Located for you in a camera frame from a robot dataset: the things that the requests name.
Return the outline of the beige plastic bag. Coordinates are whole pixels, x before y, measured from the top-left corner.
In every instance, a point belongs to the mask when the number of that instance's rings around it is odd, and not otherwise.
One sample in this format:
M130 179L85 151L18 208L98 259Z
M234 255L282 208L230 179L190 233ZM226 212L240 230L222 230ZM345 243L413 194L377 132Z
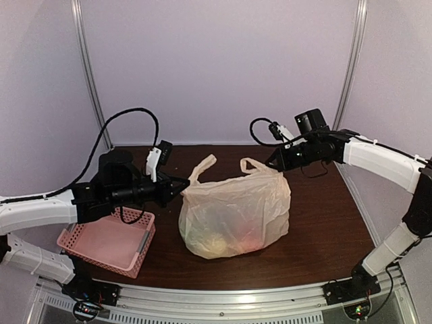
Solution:
M289 231L291 189L284 175L255 159L240 160L241 177L200 182L214 155L192 171L182 192L178 229L186 248L204 259L262 250Z

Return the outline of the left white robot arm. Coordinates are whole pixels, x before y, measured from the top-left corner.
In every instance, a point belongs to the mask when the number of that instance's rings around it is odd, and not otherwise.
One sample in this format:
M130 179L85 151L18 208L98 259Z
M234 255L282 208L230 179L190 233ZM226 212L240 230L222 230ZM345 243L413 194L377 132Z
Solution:
M98 172L89 182L76 180L56 192L5 198L1 201L1 264L10 264L71 288L83 300L97 294L97 285L69 256L49 251L13 236L16 230L52 224L96 222L126 205L153 201L165 207L190 180L159 170L168 155L159 148L148 154L145 171L133 164L128 151L110 151L99 157Z

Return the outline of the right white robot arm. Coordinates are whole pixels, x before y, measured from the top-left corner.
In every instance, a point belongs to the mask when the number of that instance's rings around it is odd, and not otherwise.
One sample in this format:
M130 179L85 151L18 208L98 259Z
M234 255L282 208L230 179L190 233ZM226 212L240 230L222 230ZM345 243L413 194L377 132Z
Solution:
M407 198L401 220L389 230L354 268L346 283L350 297L360 298L372 286L371 277L400 260L412 247L431 236L431 160L372 140L353 130L332 130L320 109L295 118L298 135L270 121L268 128L279 141L266 165L278 171L301 169L314 162L359 169L397 188Z

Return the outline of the pink perforated plastic basket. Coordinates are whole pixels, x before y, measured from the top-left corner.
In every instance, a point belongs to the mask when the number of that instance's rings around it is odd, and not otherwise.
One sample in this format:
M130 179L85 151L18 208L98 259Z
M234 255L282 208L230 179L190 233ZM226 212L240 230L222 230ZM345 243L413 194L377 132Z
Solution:
M155 215L124 207L98 221L63 229L57 245L100 268L135 279L155 235Z

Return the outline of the front aluminium rail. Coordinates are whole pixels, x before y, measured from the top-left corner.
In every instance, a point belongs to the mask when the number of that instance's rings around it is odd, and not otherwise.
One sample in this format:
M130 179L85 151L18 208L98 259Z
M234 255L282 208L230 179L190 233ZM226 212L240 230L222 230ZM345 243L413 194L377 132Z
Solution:
M418 323L404 276L394 267L378 277L381 291L329 304L322 283L256 290L173 290L122 284L117 304L105 305L94 323Z

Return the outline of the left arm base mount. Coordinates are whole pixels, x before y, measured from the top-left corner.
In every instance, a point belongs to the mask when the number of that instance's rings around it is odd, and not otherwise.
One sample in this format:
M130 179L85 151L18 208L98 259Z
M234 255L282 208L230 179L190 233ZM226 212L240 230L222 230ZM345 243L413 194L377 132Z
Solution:
M120 286L94 280L87 271L85 262L72 256L74 277L69 283L58 283L61 292L74 302L72 314L79 323L94 320L104 310L104 305L116 306Z

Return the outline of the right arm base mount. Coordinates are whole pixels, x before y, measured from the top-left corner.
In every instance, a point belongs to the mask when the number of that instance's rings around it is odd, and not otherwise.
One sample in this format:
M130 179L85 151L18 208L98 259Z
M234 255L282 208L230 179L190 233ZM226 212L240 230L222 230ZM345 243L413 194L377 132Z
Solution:
M332 279L322 286L328 306L342 304L345 315L354 321L366 320L372 311L371 296L380 293L377 276L356 265L348 279Z

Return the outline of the right aluminium frame post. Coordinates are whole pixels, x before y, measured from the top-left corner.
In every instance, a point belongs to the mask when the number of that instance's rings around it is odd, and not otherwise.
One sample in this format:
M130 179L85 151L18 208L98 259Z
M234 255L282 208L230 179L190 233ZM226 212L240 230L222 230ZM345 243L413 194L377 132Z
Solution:
M344 114L347 110L349 96L354 83L355 72L358 66L358 60L360 57L360 52L362 50L362 44L365 36L368 15L368 3L369 2L367 0L357 1L357 9L354 17L354 27L352 33L352 42L350 45L350 53L348 56L346 73L342 84L342 91L337 105L332 130L339 130L341 128Z

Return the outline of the aluminium frame post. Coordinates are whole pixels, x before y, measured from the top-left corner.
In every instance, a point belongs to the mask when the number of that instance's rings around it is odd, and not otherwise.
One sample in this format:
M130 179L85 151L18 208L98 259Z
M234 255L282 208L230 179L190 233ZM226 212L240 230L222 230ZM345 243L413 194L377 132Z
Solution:
M352 33L352 42L350 45L350 53L348 56L346 73L342 84L342 91L337 105L332 130L339 130L341 128L344 114L347 110L349 96L354 83L355 72L358 66L358 60L360 57L360 52L362 50L362 44L365 36L368 15L368 3L369 2L367 0L357 1L357 9L354 17L354 27Z
M90 53L88 50L88 43L86 39L84 18L82 14L82 4L79 0L71 0L72 17L76 29L76 37L78 41L78 49L80 52L82 67L84 70L84 80L88 89L90 102L94 111L95 119L99 130L102 130L105 124L105 117L101 108L99 94L95 82L95 77L92 70Z

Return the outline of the left aluminium frame post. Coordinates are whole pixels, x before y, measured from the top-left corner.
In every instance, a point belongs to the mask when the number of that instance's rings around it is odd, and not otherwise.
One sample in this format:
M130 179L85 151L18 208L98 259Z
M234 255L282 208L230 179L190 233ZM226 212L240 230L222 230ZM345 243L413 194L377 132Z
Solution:
M78 41L78 49L80 52L82 67L84 70L84 80L88 89L90 102L94 111L95 119L99 130L102 130L105 124L105 117L101 108L99 94L95 82L95 77L92 70L90 53L88 50L88 43L86 39L84 18L82 14L82 4L79 0L71 0L72 17L76 29L76 37Z

